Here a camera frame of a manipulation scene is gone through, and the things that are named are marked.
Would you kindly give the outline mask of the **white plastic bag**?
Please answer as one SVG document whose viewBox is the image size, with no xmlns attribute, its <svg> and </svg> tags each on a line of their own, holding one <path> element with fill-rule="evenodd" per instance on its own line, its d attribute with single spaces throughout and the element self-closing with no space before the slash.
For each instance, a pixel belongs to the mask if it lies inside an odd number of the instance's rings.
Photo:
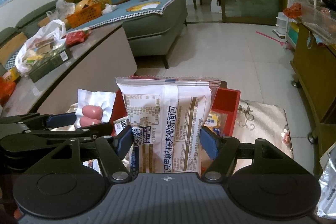
<svg viewBox="0 0 336 224">
<path fill-rule="evenodd" d="M 65 34 L 66 24 L 62 20 L 56 19 L 41 27 L 34 36 L 26 40 L 15 57 L 15 67 L 20 75 L 26 77 L 31 70 L 31 66 L 25 62 L 29 53 L 49 40 L 60 40 Z"/>
</svg>

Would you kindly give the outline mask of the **green white wafer packet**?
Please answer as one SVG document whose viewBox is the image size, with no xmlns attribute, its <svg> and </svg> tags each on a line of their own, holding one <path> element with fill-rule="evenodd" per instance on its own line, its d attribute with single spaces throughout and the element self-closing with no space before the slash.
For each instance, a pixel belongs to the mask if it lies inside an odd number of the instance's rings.
<svg viewBox="0 0 336 224">
<path fill-rule="evenodd" d="M 127 116 L 119 118 L 113 122 L 115 134 L 121 133 L 128 125 L 130 125 L 129 118 Z"/>
</svg>

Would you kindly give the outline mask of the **dark green box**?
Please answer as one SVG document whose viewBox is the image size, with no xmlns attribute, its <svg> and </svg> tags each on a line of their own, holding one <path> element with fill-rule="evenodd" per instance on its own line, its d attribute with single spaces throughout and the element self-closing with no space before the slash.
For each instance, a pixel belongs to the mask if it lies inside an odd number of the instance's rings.
<svg viewBox="0 0 336 224">
<path fill-rule="evenodd" d="M 36 83 L 46 74 L 59 67 L 72 57 L 72 53 L 67 45 L 46 53 L 42 59 L 37 61 L 29 71 L 29 78 Z"/>
</svg>

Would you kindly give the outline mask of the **blue patterned sofa cover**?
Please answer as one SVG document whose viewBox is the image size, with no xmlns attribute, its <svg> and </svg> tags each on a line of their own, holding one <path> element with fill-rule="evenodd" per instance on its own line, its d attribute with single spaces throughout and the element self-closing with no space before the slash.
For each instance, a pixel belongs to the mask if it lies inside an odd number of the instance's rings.
<svg viewBox="0 0 336 224">
<path fill-rule="evenodd" d="M 124 22 L 143 16 L 157 14 L 162 16 L 168 5 L 175 0 L 85 0 L 83 7 L 96 3 L 101 5 L 101 16 L 76 28 L 97 28 L 106 24 Z"/>
</svg>

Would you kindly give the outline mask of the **white bread bag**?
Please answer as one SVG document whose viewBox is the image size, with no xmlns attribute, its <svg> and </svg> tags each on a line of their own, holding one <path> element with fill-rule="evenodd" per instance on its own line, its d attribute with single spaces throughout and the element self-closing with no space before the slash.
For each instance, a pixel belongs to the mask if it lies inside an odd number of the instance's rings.
<svg viewBox="0 0 336 224">
<path fill-rule="evenodd" d="M 134 142 L 133 173 L 201 171 L 200 130 L 221 79 L 133 76 L 116 78 Z"/>
</svg>

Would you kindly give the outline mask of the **floral silver tablecloth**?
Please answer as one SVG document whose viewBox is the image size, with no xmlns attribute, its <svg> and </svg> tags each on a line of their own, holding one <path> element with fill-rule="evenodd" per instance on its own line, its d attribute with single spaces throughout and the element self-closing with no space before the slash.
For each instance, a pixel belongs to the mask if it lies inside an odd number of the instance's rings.
<svg viewBox="0 0 336 224">
<path fill-rule="evenodd" d="M 265 139 L 294 159 L 285 110 L 277 106 L 240 100 L 233 137 L 243 143 L 254 143 L 257 138 Z M 202 149 L 201 155 L 202 174 L 213 161 L 210 160 L 204 149 Z M 97 159 L 85 161 L 82 164 L 101 174 Z M 251 164 L 251 159 L 238 159 L 234 172 Z"/>
</svg>

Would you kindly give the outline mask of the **red packet on table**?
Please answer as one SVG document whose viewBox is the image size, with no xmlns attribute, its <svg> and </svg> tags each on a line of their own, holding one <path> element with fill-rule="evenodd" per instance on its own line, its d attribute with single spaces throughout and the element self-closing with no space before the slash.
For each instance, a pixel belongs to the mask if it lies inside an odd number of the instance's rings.
<svg viewBox="0 0 336 224">
<path fill-rule="evenodd" d="M 77 30 L 66 34 L 66 45 L 73 47 L 76 44 L 83 43 L 90 35 L 91 30 L 89 28 Z"/>
</svg>

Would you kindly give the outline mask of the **red cardboard box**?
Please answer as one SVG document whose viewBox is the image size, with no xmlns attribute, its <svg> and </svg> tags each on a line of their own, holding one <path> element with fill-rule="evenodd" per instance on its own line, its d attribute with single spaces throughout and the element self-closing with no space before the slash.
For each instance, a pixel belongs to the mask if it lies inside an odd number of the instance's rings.
<svg viewBox="0 0 336 224">
<path fill-rule="evenodd" d="M 221 133 L 226 136 L 232 136 L 233 134 L 239 101 L 240 91 L 228 89 L 227 82 L 222 81 L 220 88 L 218 89 L 215 96 L 215 100 L 211 110 L 227 115 L 224 128 L 221 130 Z M 117 89 L 113 111 L 110 118 L 110 124 L 112 125 L 112 134 L 115 133 L 113 122 L 125 117 L 126 115 L 127 113 L 123 102 L 122 93 L 119 89 Z"/>
</svg>

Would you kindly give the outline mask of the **grey curved side table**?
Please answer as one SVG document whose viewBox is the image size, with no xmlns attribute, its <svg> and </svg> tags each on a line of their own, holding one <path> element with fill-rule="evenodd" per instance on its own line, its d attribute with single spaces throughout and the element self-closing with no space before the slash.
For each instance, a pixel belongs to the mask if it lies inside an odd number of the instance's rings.
<svg viewBox="0 0 336 224">
<path fill-rule="evenodd" d="M 28 77 L 20 79 L 1 116 L 64 113 L 77 102 L 78 89 L 116 92 L 115 78 L 132 76 L 137 70 L 120 23 L 92 30 L 71 52 L 68 61 L 36 83 Z"/>
</svg>

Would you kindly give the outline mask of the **wooden cabinet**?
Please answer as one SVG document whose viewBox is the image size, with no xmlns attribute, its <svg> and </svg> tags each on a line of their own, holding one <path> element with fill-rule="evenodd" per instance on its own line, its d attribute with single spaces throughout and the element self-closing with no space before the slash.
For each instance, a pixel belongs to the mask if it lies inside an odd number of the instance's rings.
<svg viewBox="0 0 336 224">
<path fill-rule="evenodd" d="M 327 150 L 335 142 L 335 47 L 317 43 L 310 29 L 298 26 L 290 64 L 313 113 L 318 144 Z"/>
</svg>

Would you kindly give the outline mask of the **pink sausage vacuum pack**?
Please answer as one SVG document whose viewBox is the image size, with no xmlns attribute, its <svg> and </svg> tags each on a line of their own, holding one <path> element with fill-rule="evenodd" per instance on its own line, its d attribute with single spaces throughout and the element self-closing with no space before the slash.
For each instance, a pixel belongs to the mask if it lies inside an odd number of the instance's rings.
<svg viewBox="0 0 336 224">
<path fill-rule="evenodd" d="M 116 93 L 113 92 L 78 89 L 75 128 L 108 122 L 112 116 L 115 99 Z"/>
</svg>

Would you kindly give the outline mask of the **grey sofa ottoman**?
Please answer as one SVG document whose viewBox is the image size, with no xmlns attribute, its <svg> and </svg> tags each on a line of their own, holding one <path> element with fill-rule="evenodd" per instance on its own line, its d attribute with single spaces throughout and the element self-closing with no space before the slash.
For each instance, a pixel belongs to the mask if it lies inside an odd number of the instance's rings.
<svg viewBox="0 0 336 224">
<path fill-rule="evenodd" d="M 151 14 L 121 22 L 133 55 L 160 56 L 168 68 L 166 56 L 187 24 L 187 16 L 186 0 L 175 0 L 162 16 Z"/>
</svg>

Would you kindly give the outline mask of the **orange plastic basket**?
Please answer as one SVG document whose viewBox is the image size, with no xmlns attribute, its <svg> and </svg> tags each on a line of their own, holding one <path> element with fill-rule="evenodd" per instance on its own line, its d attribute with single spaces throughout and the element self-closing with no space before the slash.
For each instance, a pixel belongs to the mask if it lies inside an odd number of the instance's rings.
<svg viewBox="0 0 336 224">
<path fill-rule="evenodd" d="M 71 28 L 76 28 L 100 16 L 101 5 L 100 3 L 96 3 L 92 6 L 88 6 L 82 9 L 81 11 L 75 12 L 74 14 L 67 16 L 66 20 Z"/>
</svg>

